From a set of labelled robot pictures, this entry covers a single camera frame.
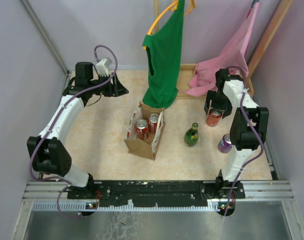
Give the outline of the orange-red soda can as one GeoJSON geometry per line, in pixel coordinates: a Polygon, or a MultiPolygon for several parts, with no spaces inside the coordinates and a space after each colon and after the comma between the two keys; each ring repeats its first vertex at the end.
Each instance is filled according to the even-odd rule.
{"type": "Polygon", "coordinates": [[[217,126],[222,115],[223,115],[222,111],[212,108],[209,111],[208,116],[206,118],[206,124],[210,127],[217,126]]]}

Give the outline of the red cola can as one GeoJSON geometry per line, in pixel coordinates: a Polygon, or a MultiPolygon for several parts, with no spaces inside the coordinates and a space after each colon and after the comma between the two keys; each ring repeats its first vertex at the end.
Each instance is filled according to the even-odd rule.
{"type": "Polygon", "coordinates": [[[152,134],[155,134],[157,131],[159,115],[157,113],[152,113],[148,119],[149,131],[152,134]]]}
{"type": "Polygon", "coordinates": [[[148,122],[145,119],[139,119],[135,125],[137,137],[141,140],[146,140],[149,137],[150,131],[148,122]]]}

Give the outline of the burlap canvas bag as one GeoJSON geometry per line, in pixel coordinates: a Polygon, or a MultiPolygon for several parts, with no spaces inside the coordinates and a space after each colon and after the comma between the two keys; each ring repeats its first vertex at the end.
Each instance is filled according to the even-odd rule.
{"type": "Polygon", "coordinates": [[[128,153],[154,161],[166,126],[165,108],[152,108],[140,102],[136,108],[130,105],[117,106],[113,110],[113,115],[127,131],[124,142],[128,153]],[[117,117],[117,110],[124,108],[133,111],[127,125],[117,117]]]}

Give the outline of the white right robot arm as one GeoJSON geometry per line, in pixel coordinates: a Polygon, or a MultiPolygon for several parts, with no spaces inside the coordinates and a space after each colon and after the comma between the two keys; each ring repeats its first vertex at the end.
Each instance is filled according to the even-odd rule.
{"type": "Polygon", "coordinates": [[[215,179],[216,194],[227,198],[245,167],[257,159],[251,154],[257,149],[264,151],[269,110],[255,103],[242,77],[230,74],[228,68],[215,73],[215,86],[216,90],[209,90],[206,94],[206,115],[219,111],[221,117],[226,118],[234,113],[229,131],[232,144],[230,155],[215,179]]]}

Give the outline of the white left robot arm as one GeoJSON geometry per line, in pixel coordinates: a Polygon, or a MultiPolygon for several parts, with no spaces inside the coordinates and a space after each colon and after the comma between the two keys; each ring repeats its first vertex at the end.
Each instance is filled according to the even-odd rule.
{"type": "Polygon", "coordinates": [[[64,89],[53,117],[37,136],[27,140],[31,176],[33,172],[38,172],[48,175],[49,179],[62,180],[78,187],[79,194],[87,199],[95,195],[96,186],[92,176],[73,165],[64,143],[76,117],[87,106],[90,98],[128,94],[117,73],[109,73],[110,64],[109,58],[103,58],[96,64],[83,61],[75,65],[75,76],[64,89]]]}

